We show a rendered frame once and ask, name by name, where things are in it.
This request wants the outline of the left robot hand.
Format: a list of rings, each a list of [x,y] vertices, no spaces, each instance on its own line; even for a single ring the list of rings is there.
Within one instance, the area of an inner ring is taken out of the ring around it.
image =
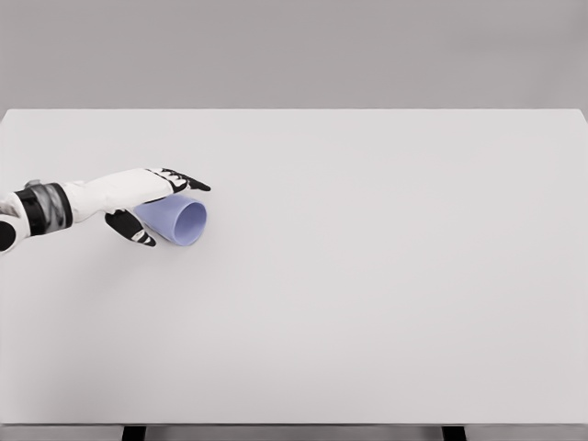
[[[154,247],[157,242],[130,210],[188,189],[211,191],[209,185],[170,168],[117,172],[85,184],[85,214],[102,212],[107,225],[119,235],[130,242]]]

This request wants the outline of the lavender plastic cup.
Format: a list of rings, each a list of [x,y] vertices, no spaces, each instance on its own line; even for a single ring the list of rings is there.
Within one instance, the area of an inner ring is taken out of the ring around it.
[[[180,246],[196,242],[208,220],[203,203],[179,194],[143,203],[134,212],[149,228]]]

